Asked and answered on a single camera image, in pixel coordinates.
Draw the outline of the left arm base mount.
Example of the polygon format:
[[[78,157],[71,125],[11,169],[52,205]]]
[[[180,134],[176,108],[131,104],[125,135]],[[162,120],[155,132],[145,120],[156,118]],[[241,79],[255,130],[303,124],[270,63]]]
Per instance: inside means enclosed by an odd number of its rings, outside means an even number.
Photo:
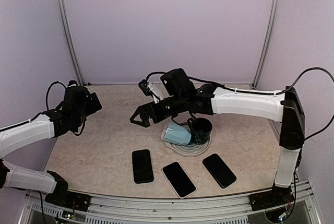
[[[56,206],[87,212],[91,202],[91,196],[71,191],[63,193],[54,192],[52,194],[47,194],[45,201]]]

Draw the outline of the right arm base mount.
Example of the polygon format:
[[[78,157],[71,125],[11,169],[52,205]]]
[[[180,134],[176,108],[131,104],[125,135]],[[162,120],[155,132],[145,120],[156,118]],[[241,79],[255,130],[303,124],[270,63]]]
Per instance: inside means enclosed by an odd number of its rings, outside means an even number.
[[[293,193],[281,193],[274,191],[265,191],[249,196],[252,211],[263,210],[280,205],[287,204],[294,201]]]

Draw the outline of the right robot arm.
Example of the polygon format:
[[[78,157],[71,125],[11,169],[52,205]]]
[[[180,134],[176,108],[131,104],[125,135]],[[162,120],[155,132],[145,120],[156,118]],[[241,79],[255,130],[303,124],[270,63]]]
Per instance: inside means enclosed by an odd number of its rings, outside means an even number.
[[[159,75],[169,96],[164,97],[154,84],[143,79],[138,86],[153,101],[139,106],[130,118],[131,123],[149,127],[150,120],[159,123],[183,112],[239,114],[281,123],[275,187],[267,193],[270,204],[280,204],[287,197],[286,188],[292,183],[305,142],[305,115],[296,90],[292,86],[283,91],[244,90],[207,80],[196,88],[193,84],[195,78],[181,68],[159,72]]]

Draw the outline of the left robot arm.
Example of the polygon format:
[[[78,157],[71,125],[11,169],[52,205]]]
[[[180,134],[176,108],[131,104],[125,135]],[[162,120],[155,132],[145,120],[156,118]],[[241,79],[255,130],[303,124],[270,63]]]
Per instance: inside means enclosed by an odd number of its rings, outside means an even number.
[[[68,132],[78,136],[84,130],[88,116],[100,111],[102,105],[96,93],[86,87],[71,85],[64,99],[54,109],[38,113],[24,122],[1,129],[1,187],[39,191],[52,194],[61,205],[69,205],[73,194],[67,182],[52,171],[41,172],[23,168],[4,158],[25,146],[41,140],[60,137]]]

